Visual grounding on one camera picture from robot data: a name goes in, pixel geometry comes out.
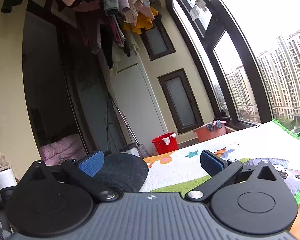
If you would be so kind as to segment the black fleece garment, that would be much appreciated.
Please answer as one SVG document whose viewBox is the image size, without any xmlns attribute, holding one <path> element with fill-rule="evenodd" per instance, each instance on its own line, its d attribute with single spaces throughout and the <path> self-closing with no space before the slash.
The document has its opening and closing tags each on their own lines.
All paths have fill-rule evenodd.
<svg viewBox="0 0 300 240">
<path fill-rule="evenodd" d="M 148 165 L 140 157 L 113 153 L 104 158 L 104 165 L 94 178 L 118 194 L 136 193 L 144 185 L 148 172 Z"/>
</svg>

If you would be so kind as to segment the hanging clothes on rack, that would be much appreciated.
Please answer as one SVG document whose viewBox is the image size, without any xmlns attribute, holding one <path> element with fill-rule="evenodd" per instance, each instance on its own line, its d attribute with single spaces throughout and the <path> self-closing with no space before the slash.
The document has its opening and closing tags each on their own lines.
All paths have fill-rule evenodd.
<svg viewBox="0 0 300 240">
<path fill-rule="evenodd" d="M 114 70 L 124 55 L 139 51 L 132 33 L 154 27 L 159 12 L 152 4 L 159 0 L 45 0 L 44 9 L 51 12 L 74 9 L 77 28 L 84 45 L 93 54 L 102 51 L 109 70 Z"/>
</svg>

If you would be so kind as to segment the pink floral bedding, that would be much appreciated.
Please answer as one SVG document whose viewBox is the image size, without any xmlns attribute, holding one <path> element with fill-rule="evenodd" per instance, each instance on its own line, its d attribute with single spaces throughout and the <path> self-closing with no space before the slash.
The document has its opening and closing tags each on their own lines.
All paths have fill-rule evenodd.
<svg viewBox="0 0 300 240">
<path fill-rule="evenodd" d="M 79 134 L 72 134 L 58 142 L 42 146 L 39 154 L 47 166 L 61 165 L 65 160 L 79 160 L 87 155 Z"/>
</svg>

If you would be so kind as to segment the cartoon printed play mat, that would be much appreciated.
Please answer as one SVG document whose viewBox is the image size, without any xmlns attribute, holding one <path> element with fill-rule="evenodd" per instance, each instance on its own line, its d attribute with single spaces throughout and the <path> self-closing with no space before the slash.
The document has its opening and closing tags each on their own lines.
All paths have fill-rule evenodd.
<svg viewBox="0 0 300 240">
<path fill-rule="evenodd" d="M 273 120 L 193 146 L 144 159 L 149 172 L 141 192 L 185 194 L 226 168 L 271 163 L 300 203 L 300 137 Z"/>
</svg>

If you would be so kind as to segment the pink plastic tub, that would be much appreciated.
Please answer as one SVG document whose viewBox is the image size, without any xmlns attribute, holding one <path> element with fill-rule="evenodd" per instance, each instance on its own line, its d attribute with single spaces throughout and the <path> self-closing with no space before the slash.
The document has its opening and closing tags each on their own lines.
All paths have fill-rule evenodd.
<svg viewBox="0 0 300 240">
<path fill-rule="evenodd" d="M 208 141 L 226 134 L 225 124 L 226 121 L 221 121 L 223 123 L 222 129 L 216 129 L 214 132 L 209 132 L 206 128 L 206 125 L 200 126 L 199 128 L 195 129 L 193 132 L 196 133 L 199 142 Z"/>
</svg>

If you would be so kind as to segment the grey cloths on tub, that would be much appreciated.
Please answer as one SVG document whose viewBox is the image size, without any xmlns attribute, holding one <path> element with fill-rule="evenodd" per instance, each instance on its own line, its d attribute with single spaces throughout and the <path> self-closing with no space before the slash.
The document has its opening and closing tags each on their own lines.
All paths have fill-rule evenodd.
<svg viewBox="0 0 300 240">
<path fill-rule="evenodd" d="M 209 132 L 214 132 L 215 128 L 222 129 L 223 123 L 221 122 L 221 120 L 216 120 L 216 121 L 206 124 L 206 128 Z"/>
</svg>

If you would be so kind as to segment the white bin with black lid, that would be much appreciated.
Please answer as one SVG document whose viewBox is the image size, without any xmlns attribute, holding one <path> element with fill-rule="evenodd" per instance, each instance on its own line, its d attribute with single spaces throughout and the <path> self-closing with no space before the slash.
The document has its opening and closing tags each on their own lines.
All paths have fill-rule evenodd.
<svg viewBox="0 0 300 240">
<path fill-rule="evenodd" d="M 136 143 L 131 143 L 119 149 L 120 153 L 127 153 L 139 157 L 139 151 Z"/>
</svg>

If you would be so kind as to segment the white cloth on bucket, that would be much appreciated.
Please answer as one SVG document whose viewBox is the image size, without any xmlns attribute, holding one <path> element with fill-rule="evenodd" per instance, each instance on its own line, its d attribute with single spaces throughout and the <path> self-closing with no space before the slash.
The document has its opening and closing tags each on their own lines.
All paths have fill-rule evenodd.
<svg viewBox="0 0 300 240">
<path fill-rule="evenodd" d="M 166 144 L 166 146 L 168 146 L 171 143 L 171 141 L 175 139 L 176 136 L 176 133 L 172 133 L 167 137 L 162 138 L 161 140 Z"/>
</svg>

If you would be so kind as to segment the red plastic bucket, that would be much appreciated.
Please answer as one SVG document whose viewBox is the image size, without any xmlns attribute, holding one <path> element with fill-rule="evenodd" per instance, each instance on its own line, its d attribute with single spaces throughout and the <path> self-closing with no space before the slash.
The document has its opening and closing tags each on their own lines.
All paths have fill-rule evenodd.
<svg viewBox="0 0 300 240">
<path fill-rule="evenodd" d="M 152 140 L 156 152 L 161 155 L 178 150 L 176 139 L 177 134 L 174 132 L 160 135 Z"/>
</svg>

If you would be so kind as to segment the dark framed frosted window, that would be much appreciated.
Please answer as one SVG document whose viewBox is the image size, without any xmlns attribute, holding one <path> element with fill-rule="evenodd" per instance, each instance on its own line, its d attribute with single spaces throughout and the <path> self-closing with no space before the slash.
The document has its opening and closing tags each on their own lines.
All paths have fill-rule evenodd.
<svg viewBox="0 0 300 240">
<path fill-rule="evenodd" d="M 177 132 L 184 134 L 204 124 L 185 70 L 158 77 Z"/>
</svg>

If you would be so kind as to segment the white paper roll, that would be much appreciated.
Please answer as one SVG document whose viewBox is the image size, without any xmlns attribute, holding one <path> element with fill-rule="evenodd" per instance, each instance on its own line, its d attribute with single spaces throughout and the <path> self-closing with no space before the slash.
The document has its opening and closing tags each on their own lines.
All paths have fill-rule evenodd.
<svg viewBox="0 0 300 240">
<path fill-rule="evenodd" d="M 17 186 L 17 181 L 11 165 L 0 168 L 0 190 L 12 186 Z"/>
</svg>

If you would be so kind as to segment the white cloths on hanger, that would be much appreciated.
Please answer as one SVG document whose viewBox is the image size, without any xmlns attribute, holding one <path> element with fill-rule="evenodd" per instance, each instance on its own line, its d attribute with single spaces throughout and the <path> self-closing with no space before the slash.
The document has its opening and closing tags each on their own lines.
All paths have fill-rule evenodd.
<svg viewBox="0 0 300 240">
<path fill-rule="evenodd" d="M 190 15 L 193 21 L 198 19 L 202 13 L 206 13 L 208 11 L 207 9 L 207 2 L 205 0 L 196 0 L 194 2 L 194 5 L 192 6 L 190 10 Z"/>
</svg>

